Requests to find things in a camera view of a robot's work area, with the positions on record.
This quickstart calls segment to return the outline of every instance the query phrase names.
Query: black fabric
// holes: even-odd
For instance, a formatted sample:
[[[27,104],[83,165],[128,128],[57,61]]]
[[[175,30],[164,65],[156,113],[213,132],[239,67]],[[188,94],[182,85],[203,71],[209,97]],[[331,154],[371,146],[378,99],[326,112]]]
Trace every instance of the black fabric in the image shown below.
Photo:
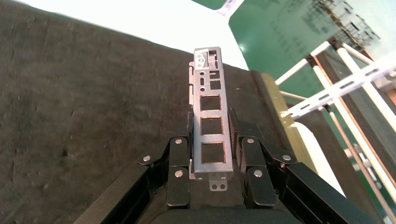
[[[0,1],[0,223],[76,220],[137,155],[186,119],[192,59]],[[249,71],[224,70],[228,106],[289,149]],[[163,192],[157,198],[148,214],[163,209]]]

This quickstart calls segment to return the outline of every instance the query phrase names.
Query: screw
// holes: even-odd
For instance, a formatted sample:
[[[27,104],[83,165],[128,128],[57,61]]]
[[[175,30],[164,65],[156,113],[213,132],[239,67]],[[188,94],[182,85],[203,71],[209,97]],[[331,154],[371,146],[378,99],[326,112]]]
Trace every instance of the screw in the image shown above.
[[[291,160],[291,157],[290,157],[289,155],[284,155],[284,156],[282,156],[282,158],[283,158],[284,160],[286,160],[286,161]]]
[[[261,172],[261,170],[259,170],[259,169],[255,170],[254,174],[255,174],[255,176],[257,176],[257,177],[261,177],[261,176],[262,176],[262,172]]]
[[[175,172],[175,176],[176,176],[176,177],[181,177],[181,176],[183,176],[183,171],[181,171],[181,170],[176,171],[176,172]]]
[[[147,162],[151,159],[151,157],[149,155],[146,155],[145,157],[143,157],[143,161]]]

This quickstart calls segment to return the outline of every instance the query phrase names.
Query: metal bracket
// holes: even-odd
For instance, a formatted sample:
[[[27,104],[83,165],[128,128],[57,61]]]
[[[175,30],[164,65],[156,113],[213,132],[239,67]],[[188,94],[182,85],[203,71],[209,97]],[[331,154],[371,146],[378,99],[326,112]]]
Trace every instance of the metal bracket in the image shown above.
[[[190,165],[190,169],[193,169],[190,173],[193,175],[190,177],[210,181],[213,183],[210,185],[212,191],[224,191],[227,187],[222,189],[220,186],[226,186],[226,181],[232,178],[233,162],[220,48],[195,49],[194,68],[191,70],[190,67],[190,71],[193,74],[192,77],[190,75],[190,83],[193,80],[193,101],[190,104],[193,105],[194,111],[193,164]],[[209,106],[205,107],[205,101],[209,99],[213,104],[209,103]],[[207,122],[213,122],[209,125],[218,131],[206,133],[204,130]],[[205,162],[204,147],[214,144],[222,147],[224,159]],[[212,185],[219,185],[219,188],[213,189]]]

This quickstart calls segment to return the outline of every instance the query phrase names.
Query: wooden edge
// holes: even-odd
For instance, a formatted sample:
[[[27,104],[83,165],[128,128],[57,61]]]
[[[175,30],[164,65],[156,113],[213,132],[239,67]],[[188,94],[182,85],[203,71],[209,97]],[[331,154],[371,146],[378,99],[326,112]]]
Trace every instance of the wooden edge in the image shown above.
[[[281,95],[281,92],[279,91],[278,86],[275,84],[275,80],[269,74],[265,73],[261,74],[261,80],[267,87],[269,98],[274,105],[278,119],[283,126],[286,137],[290,142],[291,148],[297,160],[299,162],[303,162],[312,171],[318,174],[312,162],[311,155],[308,153],[303,139],[301,138],[300,132],[296,127],[292,126],[294,124],[293,118],[290,115],[282,116],[282,114],[288,110],[288,107],[283,96]]]

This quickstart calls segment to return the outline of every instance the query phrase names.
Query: square cutout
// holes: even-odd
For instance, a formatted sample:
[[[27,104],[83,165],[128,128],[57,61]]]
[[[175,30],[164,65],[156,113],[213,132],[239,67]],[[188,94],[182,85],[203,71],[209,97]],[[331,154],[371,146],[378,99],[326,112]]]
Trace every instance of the square cutout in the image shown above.
[[[220,78],[220,71],[210,71],[209,77],[210,79]]]
[[[201,135],[223,134],[220,118],[201,118]]]
[[[201,111],[221,110],[220,96],[201,96]]]
[[[219,90],[221,89],[220,80],[211,81],[211,90]]]
[[[202,143],[201,161],[203,164],[225,163],[224,142]]]

